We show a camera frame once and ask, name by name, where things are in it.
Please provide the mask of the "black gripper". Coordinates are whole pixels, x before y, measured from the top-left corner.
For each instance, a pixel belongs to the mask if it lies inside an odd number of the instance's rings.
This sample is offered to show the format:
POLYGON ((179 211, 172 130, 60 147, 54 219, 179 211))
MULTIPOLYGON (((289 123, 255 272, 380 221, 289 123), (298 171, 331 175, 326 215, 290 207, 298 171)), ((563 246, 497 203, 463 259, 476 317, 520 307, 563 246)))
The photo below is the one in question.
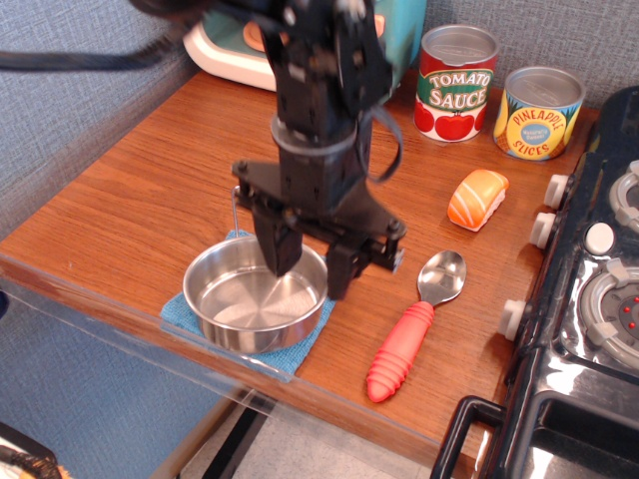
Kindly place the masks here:
POLYGON ((330 244, 327 295, 345 298, 350 283, 370 263, 400 265, 405 224, 367 188, 370 143, 346 147, 280 147, 275 163, 240 160, 240 204, 252 212, 269 270, 281 277, 302 256, 303 235, 330 244))

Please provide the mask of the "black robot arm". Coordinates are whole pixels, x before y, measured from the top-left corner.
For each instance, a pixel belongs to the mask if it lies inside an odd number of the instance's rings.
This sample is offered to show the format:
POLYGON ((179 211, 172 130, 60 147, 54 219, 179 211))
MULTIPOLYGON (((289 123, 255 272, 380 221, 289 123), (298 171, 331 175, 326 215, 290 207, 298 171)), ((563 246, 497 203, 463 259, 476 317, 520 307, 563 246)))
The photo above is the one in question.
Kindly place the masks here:
POLYGON ((252 213, 268 268, 288 272, 304 237, 327 246, 327 294, 342 299, 371 264, 395 269, 404 223, 369 192, 372 127, 397 123, 382 100, 392 67, 369 1, 140 1, 191 29, 209 11, 256 23, 276 80, 274 163, 238 161, 239 204, 252 213))

